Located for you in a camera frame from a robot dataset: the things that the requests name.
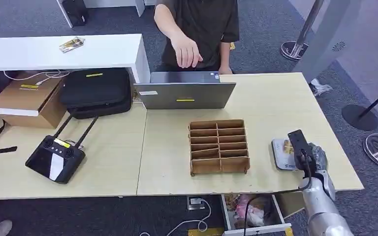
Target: floor socket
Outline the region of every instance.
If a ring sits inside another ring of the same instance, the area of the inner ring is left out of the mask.
[[[188,210],[200,210],[205,209],[204,203],[199,196],[187,196]]]

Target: laptop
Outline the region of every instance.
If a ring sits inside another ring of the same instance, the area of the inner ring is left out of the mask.
[[[134,84],[146,109],[221,109],[236,83],[221,83],[216,71],[153,72],[149,84]]]

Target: white sneaker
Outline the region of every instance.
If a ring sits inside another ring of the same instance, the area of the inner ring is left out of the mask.
[[[12,229],[12,221],[4,220],[0,222],[0,236],[7,236]]]
[[[311,81],[311,84],[313,85],[314,89],[313,89],[313,93],[314,93],[314,96],[317,97],[317,96],[320,96],[321,94],[325,93],[325,92],[328,92],[328,91],[331,91],[332,90],[332,87],[329,86],[329,85],[322,85],[319,83],[319,80],[317,78],[313,79]]]

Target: stanchion base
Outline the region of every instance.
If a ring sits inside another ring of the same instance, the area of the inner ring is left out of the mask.
[[[344,120],[356,129],[371,131],[378,127],[378,118],[373,112],[368,112],[365,116],[358,116],[365,110],[365,107],[358,105],[347,105],[341,110]]]
[[[293,50],[293,47],[295,47],[295,44],[296,44],[296,41],[289,41],[289,42],[283,43],[281,47],[281,54],[289,60],[299,61],[300,59],[302,59],[304,53],[308,49],[308,44],[304,43],[304,45],[302,46],[302,50],[299,52],[299,55],[296,57],[293,57],[290,54],[292,53],[292,50]]]

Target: wooden divider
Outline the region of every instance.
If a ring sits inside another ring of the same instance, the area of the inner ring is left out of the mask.
[[[250,168],[244,120],[189,124],[190,174],[247,173]]]

